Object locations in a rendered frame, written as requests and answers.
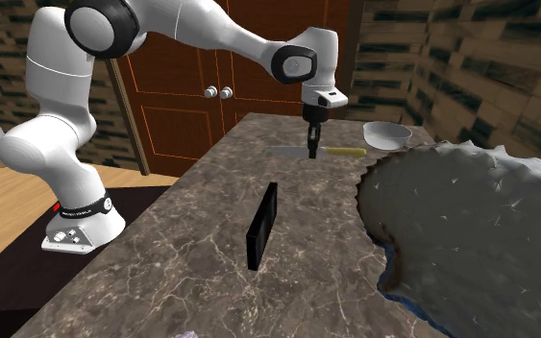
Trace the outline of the brown double door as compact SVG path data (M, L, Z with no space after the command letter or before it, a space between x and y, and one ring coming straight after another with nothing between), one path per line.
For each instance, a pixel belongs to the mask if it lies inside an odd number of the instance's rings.
M347 43L350 10L362 0L215 0L241 27L289 40L310 26L339 38L337 72L350 75L356 47ZM179 177L249 112L293 115L297 141L307 140L301 87L279 84L235 53L206 51L157 33L116 61L135 138L150 172Z

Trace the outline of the white bowl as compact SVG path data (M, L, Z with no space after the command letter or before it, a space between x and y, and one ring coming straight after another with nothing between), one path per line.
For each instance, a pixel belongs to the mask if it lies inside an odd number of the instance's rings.
M412 130L392 122L367 122L362 128L365 142L369 146L382 151L399 150L412 137Z

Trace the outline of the yellow handled knife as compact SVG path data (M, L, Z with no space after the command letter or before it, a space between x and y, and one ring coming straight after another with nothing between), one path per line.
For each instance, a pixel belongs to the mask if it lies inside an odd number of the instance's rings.
M288 157L312 158L307 146L268 146L265 151L269 154L276 154ZM319 147L316 156L342 156L342 157L364 157L366 150L362 148L338 148Z

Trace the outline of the large grey crumpled lump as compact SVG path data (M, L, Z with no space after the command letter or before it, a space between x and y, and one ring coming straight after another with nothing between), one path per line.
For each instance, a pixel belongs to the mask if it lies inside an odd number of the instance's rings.
M449 338L541 338L541 159L443 141L357 185L383 295Z

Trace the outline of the dark robot stand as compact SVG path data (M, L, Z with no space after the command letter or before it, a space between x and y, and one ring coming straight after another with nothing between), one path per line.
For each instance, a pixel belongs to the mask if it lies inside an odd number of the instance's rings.
M46 252L45 228L59 211L51 205L0 253L0 338L85 338L106 309L119 311L129 293L135 258L129 240L143 228L147 208L163 186L112 188L127 227L116 243L91 253Z

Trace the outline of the black flat rectangular box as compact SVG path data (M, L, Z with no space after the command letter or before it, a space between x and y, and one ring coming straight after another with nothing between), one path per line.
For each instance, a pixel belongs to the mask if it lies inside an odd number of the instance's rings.
M257 271L273 228L278 207L278 184L270 182L246 234L247 267Z

